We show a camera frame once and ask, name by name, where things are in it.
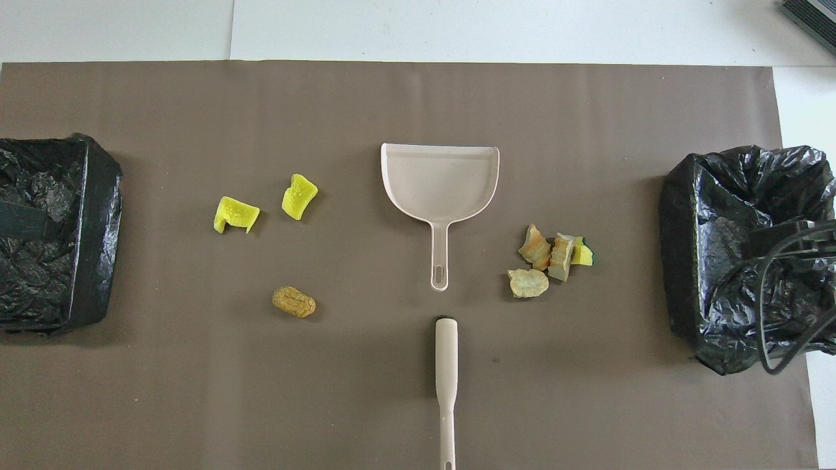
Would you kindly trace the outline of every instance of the black device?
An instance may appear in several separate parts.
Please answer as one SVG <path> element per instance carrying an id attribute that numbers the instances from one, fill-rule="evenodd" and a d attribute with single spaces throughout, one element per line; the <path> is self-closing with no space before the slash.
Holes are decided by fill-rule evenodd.
<path id="1" fill-rule="evenodd" d="M 787 0 L 780 9 L 836 54 L 836 0 Z"/>
<path id="2" fill-rule="evenodd" d="M 817 223 L 812 220 L 796 220 L 752 230 L 749 232 L 749 239 L 743 243 L 743 259 L 762 258 L 785 238 L 816 226 Z M 789 256 L 836 258 L 836 233 L 822 231 L 812 236 L 799 238 L 777 254 L 778 258 Z"/>

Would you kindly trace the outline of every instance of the white surface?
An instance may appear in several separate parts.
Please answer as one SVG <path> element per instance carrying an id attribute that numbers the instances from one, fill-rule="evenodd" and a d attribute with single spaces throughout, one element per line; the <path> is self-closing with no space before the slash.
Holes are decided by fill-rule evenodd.
<path id="1" fill-rule="evenodd" d="M 778 68 L 775 90 L 784 145 L 836 156 L 836 58 L 775 7 L 773 0 L 0 0 L 0 62 L 226 59 L 232 51 L 234 59 L 827 65 Z M 808 355 L 808 367 L 819 466 L 836 467 L 836 357 Z"/>
<path id="2" fill-rule="evenodd" d="M 784 146 L 808 145 L 836 161 L 836 68 L 775 68 L 775 95 Z M 816 420 L 818 465 L 836 467 L 836 357 L 807 354 Z"/>
<path id="3" fill-rule="evenodd" d="M 234 0 L 0 0 L 0 62 L 228 59 Z"/>
<path id="4" fill-rule="evenodd" d="M 231 58 L 836 65 L 773 0 L 236 0 Z"/>

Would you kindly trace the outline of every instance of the black trash bag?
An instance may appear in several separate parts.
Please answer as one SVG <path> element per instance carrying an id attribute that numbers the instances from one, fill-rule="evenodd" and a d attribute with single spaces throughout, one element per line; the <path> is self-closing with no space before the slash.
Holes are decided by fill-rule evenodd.
<path id="1" fill-rule="evenodd" d="M 121 177 L 86 135 L 0 139 L 0 330 L 52 334 L 105 317 Z"/>
<path id="2" fill-rule="evenodd" d="M 833 174 L 808 146 L 766 151 L 745 146 L 690 154 L 666 177 L 660 244 L 671 329 L 720 375 L 759 361 L 756 332 L 760 258 L 745 254 L 750 232 L 788 221 L 833 218 Z M 778 258 L 766 274 L 766 350 L 782 357 L 834 306 L 836 266 L 826 258 Z M 802 351 L 836 354 L 836 324 Z"/>

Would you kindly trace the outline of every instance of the brown paper mat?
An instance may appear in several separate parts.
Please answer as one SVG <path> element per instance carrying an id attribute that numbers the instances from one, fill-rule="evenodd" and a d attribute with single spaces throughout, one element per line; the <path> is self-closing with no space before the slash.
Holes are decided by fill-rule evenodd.
<path id="1" fill-rule="evenodd" d="M 803 359 L 720 377 L 668 329 L 656 203 L 689 152 L 781 144 L 772 72 L 549 64 L 5 64 L 0 135 L 97 139 L 125 171 L 108 317 L 0 341 L 8 468 L 433 468 L 432 328 L 459 320 L 460 468 L 815 467 Z M 430 232 L 384 141 L 493 145 L 491 205 Z M 294 172 L 320 193 L 295 222 Z M 221 196 L 260 206 L 212 231 Z M 512 299 L 535 222 L 597 264 Z M 312 294 L 306 320 L 271 292 Z"/>

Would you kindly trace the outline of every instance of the yellow sponge piece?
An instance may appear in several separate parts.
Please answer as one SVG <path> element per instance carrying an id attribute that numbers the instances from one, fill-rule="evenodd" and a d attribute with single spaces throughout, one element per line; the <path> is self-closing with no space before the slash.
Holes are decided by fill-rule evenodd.
<path id="1" fill-rule="evenodd" d="M 247 233 L 250 233 L 250 229 L 260 212 L 261 209 L 258 207 L 224 196 L 217 205 L 217 211 L 215 211 L 215 230 L 218 233 L 223 233 L 223 229 L 229 224 L 233 227 L 245 227 Z"/>
<path id="2" fill-rule="evenodd" d="M 284 192 L 282 209 L 296 220 L 302 219 L 305 207 L 314 199 L 319 189 L 307 178 L 298 173 L 290 177 L 290 187 Z"/>
<path id="3" fill-rule="evenodd" d="M 575 237 L 573 245 L 572 264 L 582 264 L 583 266 L 595 264 L 595 253 L 592 253 L 592 250 L 586 246 L 586 238 Z"/>

